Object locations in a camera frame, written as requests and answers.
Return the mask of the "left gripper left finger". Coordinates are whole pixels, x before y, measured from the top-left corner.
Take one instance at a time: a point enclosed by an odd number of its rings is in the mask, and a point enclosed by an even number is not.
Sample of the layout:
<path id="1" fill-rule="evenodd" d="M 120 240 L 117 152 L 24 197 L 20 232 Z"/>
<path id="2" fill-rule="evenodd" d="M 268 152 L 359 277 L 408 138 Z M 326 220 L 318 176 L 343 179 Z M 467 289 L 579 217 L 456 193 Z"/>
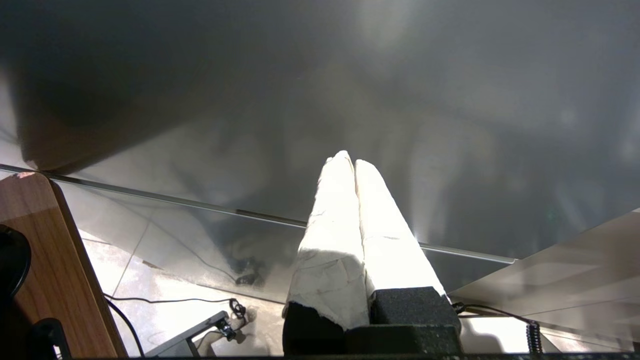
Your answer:
<path id="1" fill-rule="evenodd" d="M 283 308 L 286 356 L 343 354 L 349 331 L 370 324 L 354 164 L 327 158 Z"/>

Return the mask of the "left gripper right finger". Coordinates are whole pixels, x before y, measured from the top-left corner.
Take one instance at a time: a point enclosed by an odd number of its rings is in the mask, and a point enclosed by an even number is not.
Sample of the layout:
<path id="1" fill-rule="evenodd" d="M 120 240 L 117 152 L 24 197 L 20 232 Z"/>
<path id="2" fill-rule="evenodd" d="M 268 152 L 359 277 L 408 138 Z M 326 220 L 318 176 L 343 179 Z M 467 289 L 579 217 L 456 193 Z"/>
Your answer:
<path id="1" fill-rule="evenodd" d="M 355 162 L 368 326 L 461 328 L 461 321 L 382 174 Z"/>

